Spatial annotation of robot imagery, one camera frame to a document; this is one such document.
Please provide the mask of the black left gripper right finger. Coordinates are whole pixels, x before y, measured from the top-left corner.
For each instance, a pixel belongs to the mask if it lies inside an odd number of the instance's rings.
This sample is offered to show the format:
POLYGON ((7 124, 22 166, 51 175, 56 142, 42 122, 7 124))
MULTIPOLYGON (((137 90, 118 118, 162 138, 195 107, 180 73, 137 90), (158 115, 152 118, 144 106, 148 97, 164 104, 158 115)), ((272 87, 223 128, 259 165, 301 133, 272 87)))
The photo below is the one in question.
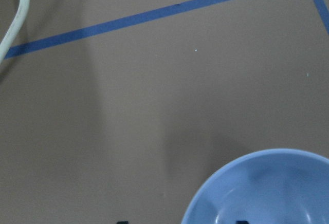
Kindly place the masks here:
POLYGON ((235 223, 236 224, 247 224, 247 221, 246 220, 237 220, 235 223))

